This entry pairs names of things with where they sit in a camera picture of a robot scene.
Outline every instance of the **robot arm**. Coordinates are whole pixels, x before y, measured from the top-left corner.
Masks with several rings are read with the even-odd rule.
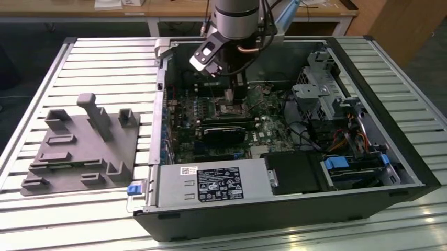
[[[269,0],[217,0],[207,40],[190,59],[196,70],[213,77],[242,74],[275,35],[285,35],[299,5],[291,0],[275,21]]]

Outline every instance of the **cable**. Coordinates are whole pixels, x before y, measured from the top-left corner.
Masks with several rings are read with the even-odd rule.
[[[277,7],[277,5],[281,3],[282,0],[277,0],[277,2],[274,2],[271,8],[274,9]]]
[[[259,101],[246,112],[250,112],[253,110],[253,108],[259,106],[263,102],[265,102],[265,100]]]
[[[210,14],[210,17],[209,17],[209,9],[210,9],[210,0],[207,0],[207,9],[205,11],[205,19],[203,19],[203,24],[202,24],[202,27],[200,27],[200,36],[202,37],[206,36],[209,23],[211,21],[211,15],[213,14]]]
[[[295,123],[302,123],[302,121],[295,121],[293,123],[289,124],[289,129],[291,130],[291,132],[294,132],[299,137],[302,137],[310,144],[311,146],[314,147],[314,149],[319,152],[327,152],[309,137],[303,136],[303,132],[299,133],[295,131],[294,128],[291,128],[291,125],[295,124]]]
[[[310,12],[309,12],[309,5],[302,1],[302,3],[306,5],[306,10],[307,10],[307,22],[310,22]]]
[[[205,11],[205,20],[203,20],[203,22],[207,22],[209,9],[210,9],[210,0],[207,0],[207,9],[206,9],[206,11]]]

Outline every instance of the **blue tab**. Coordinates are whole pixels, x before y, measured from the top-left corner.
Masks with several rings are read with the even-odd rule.
[[[347,158],[345,157],[330,157],[325,161],[326,169],[331,170],[333,168],[347,168],[350,167]]]
[[[382,158],[382,161],[383,161],[385,165],[389,165],[391,163],[390,159],[389,159],[389,156],[386,154],[382,154],[381,158]]]
[[[331,170],[331,169],[334,168],[330,159],[325,160],[325,166],[326,166],[326,169],[327,169],[327,170]]]
[[[140,195],[142,194],[142,185],[131,185],[127,187],[127,195]]]

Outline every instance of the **aluminum extrusion table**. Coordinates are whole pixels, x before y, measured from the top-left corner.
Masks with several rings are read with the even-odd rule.
[[[83,114],[78,94],[96,93],[108,113],[142,114],[134,179],[148,176],[156,38],[67,39],[31,106],[0,157],[0,249],[76,250],[419,250],[446,248],[447,187],[401,203],[370,219],[159,243],[132,219],[143,198],[128,201],[126,188],[35,197],[20,184],[47,130],[50,109]],[[338,41],[411,143],[447,184],[447,122],[427,97],[374,41]]]

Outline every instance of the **wooden table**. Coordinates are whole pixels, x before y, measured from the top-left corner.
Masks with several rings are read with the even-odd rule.
[[[159,37],[159,22],[203,21],[206,2],[146,0],[142,7],[124,6],[120,10],[95,11],[94,0],[0,0],[0,22],[146,22],[151,36]],[[334,22],[334,35],[345,35],[359,12],[349,10],[341,0],[315,6],[318,8],[310,8],[309,12],[301,8],[294,22]]]
[[[283,1],[278,9],[287,5]],[[159,22],[203,22],[207,0],[151,0],[148,25],[151,36],[160,36]],[[353,17],[359,14],[358,10],[350,10],[341,0],[329,0],[326,4],[313,5],[318,8],[299,8],[294,22],[334,22],[337,27],[333,35],[342,36],[350,27]]]
[[[0,22],[146,22],[148,3],[142,7],[95,11],[95,0],[0,0]]]

